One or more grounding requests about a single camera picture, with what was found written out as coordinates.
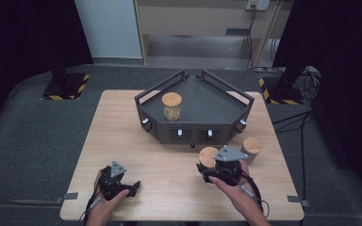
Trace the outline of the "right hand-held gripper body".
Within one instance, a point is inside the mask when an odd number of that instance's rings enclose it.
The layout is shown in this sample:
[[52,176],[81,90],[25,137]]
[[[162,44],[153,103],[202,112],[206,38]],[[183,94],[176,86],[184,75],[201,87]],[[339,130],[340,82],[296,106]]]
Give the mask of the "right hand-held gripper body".
[[229,186],[236,186],[242,175],[240,160],[247,160],[249,155],[235,150],[228,146],[223,146],[213,159],[216,162],[215,169],[218,173],[218,178],[223,180]]

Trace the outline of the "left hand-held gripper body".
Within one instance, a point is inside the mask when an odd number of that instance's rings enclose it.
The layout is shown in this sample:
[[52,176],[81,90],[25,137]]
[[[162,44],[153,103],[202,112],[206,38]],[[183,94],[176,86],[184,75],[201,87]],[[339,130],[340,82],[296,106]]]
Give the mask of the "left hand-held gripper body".
[[106,200],[112,200],[121,191],[128,189],[127,185],[121,183],[125,172],[126,168],[115,160],[112,161],[110,166],[106,166],[101,170],[98,185]]

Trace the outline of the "glass jar of green grains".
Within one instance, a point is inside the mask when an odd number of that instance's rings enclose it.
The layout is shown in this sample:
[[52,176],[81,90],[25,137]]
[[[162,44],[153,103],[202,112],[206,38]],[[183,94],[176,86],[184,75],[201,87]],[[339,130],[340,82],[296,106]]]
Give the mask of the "glass jar of green grains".
[[213,156],[218,152],[214,147],[204,147],[199,152],[199,163],[197,164],[200,168],[214,168],[216,160]]

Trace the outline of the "glass jar of brown grains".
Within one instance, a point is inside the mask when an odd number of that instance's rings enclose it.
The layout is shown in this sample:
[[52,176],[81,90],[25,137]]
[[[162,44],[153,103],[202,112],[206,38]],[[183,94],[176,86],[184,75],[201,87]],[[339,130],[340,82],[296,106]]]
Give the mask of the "glass jar of brown grains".
[[246,162],[251,164],[262,150],[262,143],[258,138],[247,137],[243,140],[241,151],[248,155]]

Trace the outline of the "black metal corner rack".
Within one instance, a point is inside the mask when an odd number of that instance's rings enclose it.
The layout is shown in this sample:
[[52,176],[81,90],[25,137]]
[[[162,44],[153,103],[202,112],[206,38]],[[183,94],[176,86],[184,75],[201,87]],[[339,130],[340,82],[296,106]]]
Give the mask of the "black metal corner rack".
[[[163,96],[181,96],[176,121],[165,118]],[[255,98],[207,71],[183,71],[135,97],[140,125],[162,144],[224,145],[243,132]]]

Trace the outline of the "glass jar of pale nuts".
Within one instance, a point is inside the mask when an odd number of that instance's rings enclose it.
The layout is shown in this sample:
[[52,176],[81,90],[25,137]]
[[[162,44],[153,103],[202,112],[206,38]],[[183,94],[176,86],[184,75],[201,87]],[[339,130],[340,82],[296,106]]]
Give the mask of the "glass jar of pale nuts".
[[178,121],[181,118],[182,97],[176,92],[167,92],[162,96],[164,118],[167,121]]

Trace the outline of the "person's left hand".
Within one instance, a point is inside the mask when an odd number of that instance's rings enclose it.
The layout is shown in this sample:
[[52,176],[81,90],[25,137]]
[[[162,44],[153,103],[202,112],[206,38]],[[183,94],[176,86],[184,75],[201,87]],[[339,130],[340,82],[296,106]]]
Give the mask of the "person's left hand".
[[126,197],[128,192],[129,192],[128,189],[123,190],[110,201],[102,199],[99,203],[96,204],[94,208],[92,208],[89,211],[89,216],[103,217],[110,219],[111,214],[116,209],[116,207],[122,202],[122,200]]

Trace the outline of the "person's right hand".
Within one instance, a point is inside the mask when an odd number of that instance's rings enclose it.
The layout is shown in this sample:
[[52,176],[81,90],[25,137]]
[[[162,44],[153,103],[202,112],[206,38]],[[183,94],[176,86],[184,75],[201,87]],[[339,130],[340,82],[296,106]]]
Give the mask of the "person's right hand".
[[237,186],[229,186],[221,179],[212,176],[209,177],[209,180],[230,199],[243,216],[246,218],[251,218],[253,215],[263,216],[256,201],[241,188],[245,186],[250,191],[253,190],[246,179],[241,178]]

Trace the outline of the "grey tape strip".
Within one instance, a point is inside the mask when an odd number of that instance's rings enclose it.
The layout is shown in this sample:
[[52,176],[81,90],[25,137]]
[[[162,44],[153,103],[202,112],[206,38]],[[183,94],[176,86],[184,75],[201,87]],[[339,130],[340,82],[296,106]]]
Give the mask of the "grey tape strip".
[[287,195],[287,198],[288,198],[288,202],[299,203],[302,207],[309,207],[310,206],[309,200],[303,200],[299,196]]
[[78,197],[78,192],[66,193],[62,197],[57,197],[55,199],[55,203],[56,204],[61,204],[66,200],[76,200],[77,197]]

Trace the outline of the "black curtain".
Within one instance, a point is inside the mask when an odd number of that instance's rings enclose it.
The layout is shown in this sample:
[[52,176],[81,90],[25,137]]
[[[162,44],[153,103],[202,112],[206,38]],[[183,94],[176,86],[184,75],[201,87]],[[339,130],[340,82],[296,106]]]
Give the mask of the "black curtain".
[[316,120],[338,164],[362,181],[362,0],[295,0],[273,65],[296,58],[320,72]]
[[0,0],[0,110],[26,78],[91,63],[75,0]]

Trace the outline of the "black base plate, hazard tape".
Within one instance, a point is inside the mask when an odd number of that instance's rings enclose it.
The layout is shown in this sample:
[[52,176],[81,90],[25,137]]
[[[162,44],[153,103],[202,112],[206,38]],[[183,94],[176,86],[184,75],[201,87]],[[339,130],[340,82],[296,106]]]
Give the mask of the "black base plate, hazard tape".
[[278,77],[263,77],[259,85],[267,104],[302,105],[304,97],[292,83],[283,83]]
[[42,93],[42,99],[76,100],[81,96],[89,79],[84,73],[54,75]]

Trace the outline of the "black stand post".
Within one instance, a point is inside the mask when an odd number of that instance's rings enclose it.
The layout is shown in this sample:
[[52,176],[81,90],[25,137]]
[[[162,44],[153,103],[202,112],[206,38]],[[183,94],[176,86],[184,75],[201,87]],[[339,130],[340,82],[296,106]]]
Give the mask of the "black stand post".
[[289,92],[292,89],[295,80],[307,66],[307,58],[296,58],[291,60],[277,83],[277,90],[280,92]]
[[54,79],[57,85],[61,89],[66,89],[68,87],[68,79],[66,72],[57,57],[55,51],[51,48],[47,48],[46,52],[46,64],[52,72]]

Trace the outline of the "white wall socket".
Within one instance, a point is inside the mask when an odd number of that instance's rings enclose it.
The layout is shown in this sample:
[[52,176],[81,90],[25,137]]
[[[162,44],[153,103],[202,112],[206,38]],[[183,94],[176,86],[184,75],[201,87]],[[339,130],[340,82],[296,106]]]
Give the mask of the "white wall socket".
[[268,9],[271,0],[247,0],[247,10],[265,11]]

